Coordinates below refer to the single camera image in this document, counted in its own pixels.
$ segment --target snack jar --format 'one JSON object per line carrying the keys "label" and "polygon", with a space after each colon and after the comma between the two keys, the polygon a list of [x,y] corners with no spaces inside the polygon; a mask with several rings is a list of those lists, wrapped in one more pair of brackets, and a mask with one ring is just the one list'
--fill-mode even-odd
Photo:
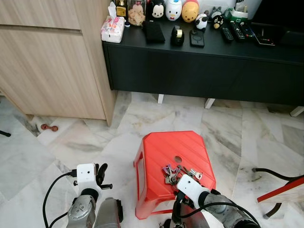
{"label": "snack jar", "polygon": [[146,18],[146,0],[128,1],[128,18],[132,25],[141,26]]}

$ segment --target wooden cabinet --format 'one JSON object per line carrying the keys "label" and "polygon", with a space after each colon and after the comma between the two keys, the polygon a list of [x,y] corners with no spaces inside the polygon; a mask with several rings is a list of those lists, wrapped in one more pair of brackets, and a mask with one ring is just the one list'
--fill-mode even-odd
{"label": "wooden cabinet", "polygon": [[106,119],[100,40],[110,0],[0,0],[0,87],[24,114]]}
{"label": "wooden cabinet", "polygon": [[0,72],[26,114],[105,119],[80,34],[1,29]]}

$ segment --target cabinet drawer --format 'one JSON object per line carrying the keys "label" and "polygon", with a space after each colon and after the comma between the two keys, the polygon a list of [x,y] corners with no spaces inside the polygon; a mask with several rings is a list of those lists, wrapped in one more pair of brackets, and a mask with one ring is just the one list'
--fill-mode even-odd
{"label": "cabinet drawer", "polygon": [[0,29],[0,85],[25,114],[105,119],[80,34]]}
{"label": "cabinet drawer", "polygon": [[0,24],[80,29],[73,0],[0,0]]}

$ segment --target black wallet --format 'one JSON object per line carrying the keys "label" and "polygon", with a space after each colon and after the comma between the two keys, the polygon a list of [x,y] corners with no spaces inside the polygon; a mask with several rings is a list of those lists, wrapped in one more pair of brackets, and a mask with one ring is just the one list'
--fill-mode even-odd
{"label": "black wallet", "polygon": [[144,21],[142,23],[142,29],[146,34],[147,42],[165,42],[165,37],[163,36],[159,23],[153,21]]}

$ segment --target red plastic stool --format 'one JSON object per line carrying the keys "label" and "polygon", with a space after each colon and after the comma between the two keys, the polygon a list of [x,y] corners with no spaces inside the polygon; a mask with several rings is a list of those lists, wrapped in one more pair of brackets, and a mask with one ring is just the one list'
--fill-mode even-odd
{"label": "red plastic stool", "polygon": [[[143,190],[140,193],[138,163],[142,159],[144,169]],[[172,210],[153,211],[164,201],[174,200],[173,187],[165,184],[162,167],[178,164],[188,170],[193,168],[203,173],[201,185],[215,189],[216,181],[206,151],[203,138],[193,131],[157,132],[146,135],[141,143],[134,167],[137,175],[137,204],[135,214],[138,219],[149,215],[172,213]]]}

